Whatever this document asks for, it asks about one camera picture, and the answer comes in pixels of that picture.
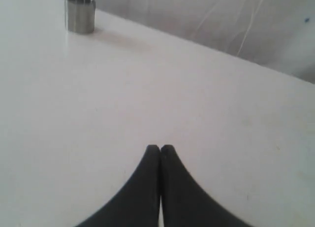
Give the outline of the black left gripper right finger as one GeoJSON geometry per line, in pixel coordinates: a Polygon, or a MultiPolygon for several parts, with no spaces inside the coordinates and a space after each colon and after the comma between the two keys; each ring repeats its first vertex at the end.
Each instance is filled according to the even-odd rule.
{"type": "Polygon", "coordinates": [[[160,191],[165,227],[248,227],[193,179],[174,146],[160,150],[160,191]]]}

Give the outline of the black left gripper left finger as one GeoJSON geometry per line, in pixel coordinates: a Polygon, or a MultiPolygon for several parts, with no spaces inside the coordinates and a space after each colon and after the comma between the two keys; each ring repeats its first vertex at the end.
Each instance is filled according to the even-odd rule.
{"type": "Polygon", "coordinates": [[[160,149],[147,146],[125,185],[80,227],[157,227],[160,207],[160,149]]]}

